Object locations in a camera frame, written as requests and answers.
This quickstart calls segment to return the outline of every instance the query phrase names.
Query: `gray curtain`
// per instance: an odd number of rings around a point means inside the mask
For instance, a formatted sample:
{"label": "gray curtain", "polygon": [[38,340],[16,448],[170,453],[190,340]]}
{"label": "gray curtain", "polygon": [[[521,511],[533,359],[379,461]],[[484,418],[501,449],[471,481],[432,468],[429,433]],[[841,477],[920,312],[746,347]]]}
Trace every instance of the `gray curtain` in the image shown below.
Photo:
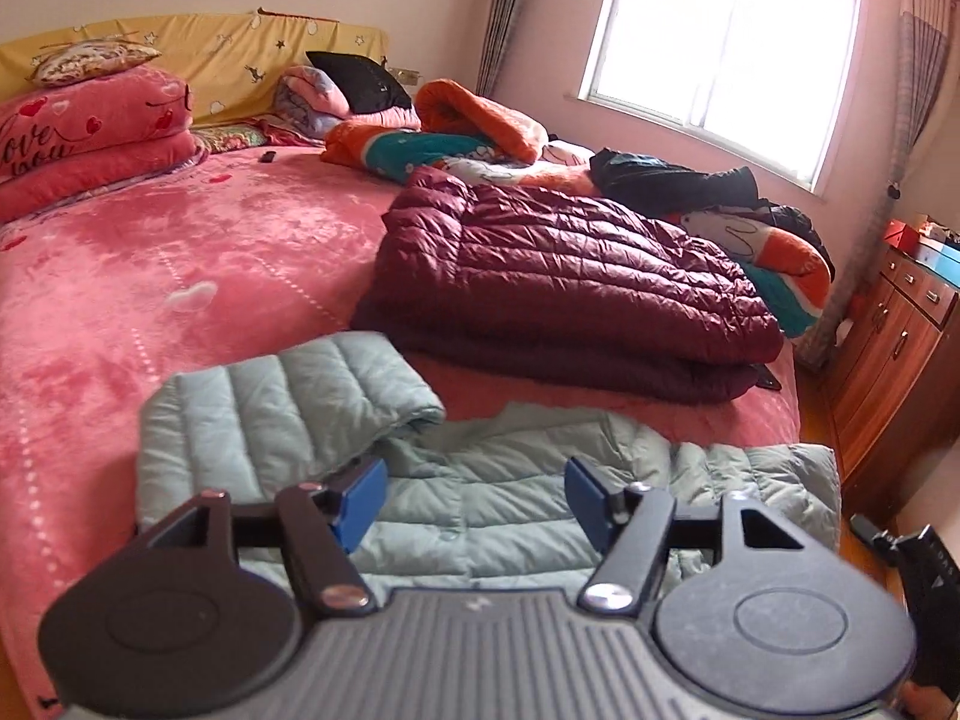
{"label": "gray curtain", "polygon": [[853,253],[833,285],[822,317],[797,346],[797,359],[808,367],[822,367],[827,362],[837,326],[843,322],[853,293],[875,261],[899,199],[899,183],[906,175],[910,152],[939,94],[947,66],[951,19],[952,0],[901,0],[899,83],[889,186],[877,198],[870,217],[864,220]]}
{"label": "gray curtain", "polygon": [[480,73],[477,76],[477,94],[488,98],[496,87],[497,76],[507,55],[510,37],[517,26],[524,0],[493,0],[490,18],[487,21],[487,34],[483,42],[480,57]]}

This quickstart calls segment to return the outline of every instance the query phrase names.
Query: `phone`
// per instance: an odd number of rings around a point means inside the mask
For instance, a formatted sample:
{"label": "phone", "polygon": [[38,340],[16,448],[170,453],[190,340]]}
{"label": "phone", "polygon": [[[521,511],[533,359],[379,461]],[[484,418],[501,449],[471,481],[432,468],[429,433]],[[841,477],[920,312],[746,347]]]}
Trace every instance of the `phone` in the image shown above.
{"label": "phone", "polygon": [[784,388],[776,376],[770,372],[770,369],[766,365],[753,365],[752,368],[757,372],[757,386],[760,389],[771,389],[771,391],[779,392]]}

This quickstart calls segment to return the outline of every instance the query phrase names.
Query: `blue gripper pad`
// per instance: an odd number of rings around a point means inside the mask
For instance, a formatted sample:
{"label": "blue gripper pad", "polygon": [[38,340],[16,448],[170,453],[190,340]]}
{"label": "blue gripper pad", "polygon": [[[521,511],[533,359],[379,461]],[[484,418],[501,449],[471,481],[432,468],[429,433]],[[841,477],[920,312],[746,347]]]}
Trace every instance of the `blue gripper pad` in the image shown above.
{"label": "blue gripper pad", "polygon": [[343,493],[340,515],[330,525],[347,555],[360,546],[386,500],[387,464],[378,460]]}
{"label": "blue gripper pad", "polygon": [[582,461],[570,458],[563,473],[563,492],[587,539],[597,552],[606,555],[613,541],[613,523],[608,519],[604,486],[593,478]]}

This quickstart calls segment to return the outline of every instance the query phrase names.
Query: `blue box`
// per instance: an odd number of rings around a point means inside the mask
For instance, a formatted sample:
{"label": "blue box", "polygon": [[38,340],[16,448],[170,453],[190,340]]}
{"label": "blue box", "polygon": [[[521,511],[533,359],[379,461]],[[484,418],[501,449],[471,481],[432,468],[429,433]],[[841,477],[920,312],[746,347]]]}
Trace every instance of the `blue box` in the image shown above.
{"label": "blue box", "polygon": [[915,259],[949,281],[954,287],[960,287],[960,251],[930,238],[921,237]]}

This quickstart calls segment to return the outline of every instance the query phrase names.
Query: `maroon down jacket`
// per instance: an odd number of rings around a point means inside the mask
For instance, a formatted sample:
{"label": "maroon down jacket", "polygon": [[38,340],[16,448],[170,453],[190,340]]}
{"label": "maroon down jacket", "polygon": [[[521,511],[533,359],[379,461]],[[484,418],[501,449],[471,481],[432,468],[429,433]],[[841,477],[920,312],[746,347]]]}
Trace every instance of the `maroon down jacket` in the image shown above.
{"label": "maroon down jacket", "polygon": [[776,319],[719,247],[609,200],[421,167],[352,326],[464,365],[670,400],[729,399]]}

